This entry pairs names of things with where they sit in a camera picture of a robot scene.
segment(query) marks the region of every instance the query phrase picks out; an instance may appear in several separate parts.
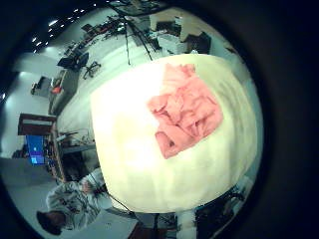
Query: blue screen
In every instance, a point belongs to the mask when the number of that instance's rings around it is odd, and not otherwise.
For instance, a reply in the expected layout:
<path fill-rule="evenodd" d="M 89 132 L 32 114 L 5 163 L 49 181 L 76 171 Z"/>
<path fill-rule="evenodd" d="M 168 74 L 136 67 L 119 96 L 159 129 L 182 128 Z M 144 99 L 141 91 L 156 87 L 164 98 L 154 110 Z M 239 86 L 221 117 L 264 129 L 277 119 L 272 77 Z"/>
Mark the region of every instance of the blue screen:
<path fill-rule="evenodd" d="M 38 135 L 26 135 L 26 138 L 31 163 L 43 164 L 43 137 Z"/>

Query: office chair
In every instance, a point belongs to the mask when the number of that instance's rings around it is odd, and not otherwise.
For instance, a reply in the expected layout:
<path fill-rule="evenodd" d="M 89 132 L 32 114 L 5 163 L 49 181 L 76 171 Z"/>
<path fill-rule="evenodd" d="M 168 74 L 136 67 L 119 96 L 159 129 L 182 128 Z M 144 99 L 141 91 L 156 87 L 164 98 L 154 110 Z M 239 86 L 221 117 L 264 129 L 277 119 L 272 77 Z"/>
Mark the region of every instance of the office chair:
<path fill-rule="evenodd" d="M 90 66 L 87 66 L 87 63 L 89 61 L 89 53 L 85 53 L 80 56 L 78 63 L 76 65 L 77 69 L 86 68 L 86 72 L 83 76 L 83 79 L 85 80 L 87 78 L 87 74 L 92 78 L 94 76 L 94 72 L 97 68 L 101 66 L 98 62 L 94 61 Z"/>
<path fill-rule="evenodd" d="M 57 66 L 76 71 L 77 59 L 72 57 L 61 58 Z"/>

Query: cable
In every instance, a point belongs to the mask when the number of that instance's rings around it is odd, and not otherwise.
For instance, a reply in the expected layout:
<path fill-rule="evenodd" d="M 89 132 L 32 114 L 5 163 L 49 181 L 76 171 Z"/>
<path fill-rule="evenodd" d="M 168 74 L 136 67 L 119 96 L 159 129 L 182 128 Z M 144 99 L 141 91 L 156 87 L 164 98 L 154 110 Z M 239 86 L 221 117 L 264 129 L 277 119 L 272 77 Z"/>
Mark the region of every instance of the cable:
<path fill-rule="evenodd" d="M 91 175 L 91 177 L 93 178 L 93 180 L 96 183 L 96 186 L 99 186 L 99 183 L 96 181 L 96 179 L 94 178 L 94 176 L 89 173 Z M 126 205 L 124 205 L 122 202 L 120 202 L 117 198 L 115 198 L 113 195 L 111 195 L 108 191 L 106 192 L 110 197 L 112 197 L 114 200 L 116 200 L 117 202 L 119 202 L 122 206 L 124 206 L 130 213 L 133 213 L 133 211 L 131 211 Z"/>
<path fill-rule="evenodd" d="M 87 145 L 87 143 L 86 143 L 86 142 L 81 141 L 81 140 L 79 140 L 79 139 L 75 138 L 74 136 L 70 136 L 70 138 L 72 138 L 72 139 L 76 140 L 77 142 L 82 143 L 83 145 Z"/>
<path fill-rule="evenodd" d="M 73 137 L 73 136 L 71 136 L 70 135 L 70 137 L 71 138 L 73 138 L 73 139 L 75 139 L 75 140 L 77 140 L 77 141 L 79 141 L 79 142 L 81 142 L 81 143 L 83 143 L 83 144 L 88 144 L 89 143 L 89 138 L 90 138 L 90 132 L 89 132 L 89 130 L 87 129 L 87 128 L 78 128 L 78 129 L 74 129 L 74 130 L 71 130 L 71 133 L 72 132 L 76 132 L 76 133 L 78 133 L 79 131 L 81 131 L 81 130 L 84 130 L 84 131 L 86 131 L 87 132 L 87 135 L 86 135 L 86 142 L 84 142 L 83 140 L 79 140 L 79 139 L 77 139 L 77 138 L 75 138 L 75 137 Z"/>
<path fill-rule="evenodd" d="M 172 225 L 174 223 L 174 222 L 170 221 L 169 219 L 164 218 L 163 216 L 160 216 L 159 218 L 162 219 L 168 225 Z"/>

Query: person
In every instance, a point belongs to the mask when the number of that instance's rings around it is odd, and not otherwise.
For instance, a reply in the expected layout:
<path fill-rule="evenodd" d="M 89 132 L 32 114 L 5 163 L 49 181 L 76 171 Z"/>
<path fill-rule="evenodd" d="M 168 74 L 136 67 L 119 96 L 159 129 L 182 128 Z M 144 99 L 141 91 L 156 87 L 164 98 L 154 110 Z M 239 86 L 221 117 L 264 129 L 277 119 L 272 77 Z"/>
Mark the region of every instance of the person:
<path fill-rule="evenodd" d="M 82 229 L 92 223 L 102 209 L 112 207 L 100 168 L 79 182 L 62 183 L 51 190 L 46 199 L 48 212 L 37 211 L 41 227 L 53 235 L 62 229 Z"/>

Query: white table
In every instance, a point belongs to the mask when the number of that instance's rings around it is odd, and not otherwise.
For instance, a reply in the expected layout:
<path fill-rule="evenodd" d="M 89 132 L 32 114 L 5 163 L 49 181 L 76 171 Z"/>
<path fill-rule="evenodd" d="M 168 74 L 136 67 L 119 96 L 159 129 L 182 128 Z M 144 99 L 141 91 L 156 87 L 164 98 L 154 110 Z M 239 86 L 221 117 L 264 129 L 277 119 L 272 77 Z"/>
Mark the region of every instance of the white table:
<path fill-rule="evenodd" d="M 147 101 L 160 93 L 166 63 L 195 64 L 223 113 L 211 135 L 169 159 L 160 153 L 159 123 L 147 108 Z M 256 155 L 251 104 L 227 62 L 217 57 L 177 55 L 138 66 L 95 90 L 91 110 L 108 190 L 133 211 L 175 212 L 209 202 L 232 187 Z"/>

